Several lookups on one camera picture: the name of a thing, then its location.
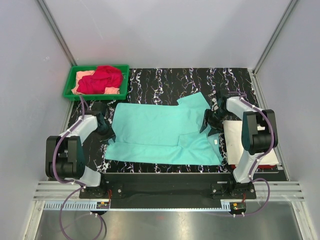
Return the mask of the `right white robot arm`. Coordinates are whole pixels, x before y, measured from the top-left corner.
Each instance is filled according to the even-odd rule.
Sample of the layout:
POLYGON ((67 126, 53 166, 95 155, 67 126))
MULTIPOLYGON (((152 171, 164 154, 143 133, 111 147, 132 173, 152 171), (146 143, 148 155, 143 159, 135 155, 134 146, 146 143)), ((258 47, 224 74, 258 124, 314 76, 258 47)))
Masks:
POLYGON ((200 128, 202 133, 210 127, 209 136, 224 131, 223 121, 231 114, 242 120, 241 144, 243 153, 227 183, 212 190, 213 198, 242 199, 255 192, 254 174, 261 160, 278 145, 275 112, 260 109, 245 100, 239 93, 231 92, 219 97, 216 110, 206 109, 200 128))

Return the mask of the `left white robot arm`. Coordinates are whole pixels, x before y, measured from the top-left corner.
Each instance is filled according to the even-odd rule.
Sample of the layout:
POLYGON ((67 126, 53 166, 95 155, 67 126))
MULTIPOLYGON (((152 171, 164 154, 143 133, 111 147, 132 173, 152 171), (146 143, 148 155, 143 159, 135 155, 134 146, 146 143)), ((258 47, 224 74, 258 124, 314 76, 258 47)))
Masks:
POLYGON ((90 111, 60 135, 49 136, 45 148, 45 174, 62 184, 78 184, 88 198, 108 195, 108 184, 101 173, 86 166, 83 144, 91 133, 101 141, 116 135, 103 113, 90 111))

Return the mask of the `teal t-shirt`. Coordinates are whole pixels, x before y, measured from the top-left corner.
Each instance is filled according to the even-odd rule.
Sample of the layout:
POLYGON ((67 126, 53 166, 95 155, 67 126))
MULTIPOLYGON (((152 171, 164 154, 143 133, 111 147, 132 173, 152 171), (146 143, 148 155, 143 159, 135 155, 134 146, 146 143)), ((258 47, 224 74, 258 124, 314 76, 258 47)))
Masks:
POLYGON ((219 165, 219 135, 201 131, 209 104, 200 92, 177 105, 119 103, 114 112, 105 159, 167 165, 219 165))

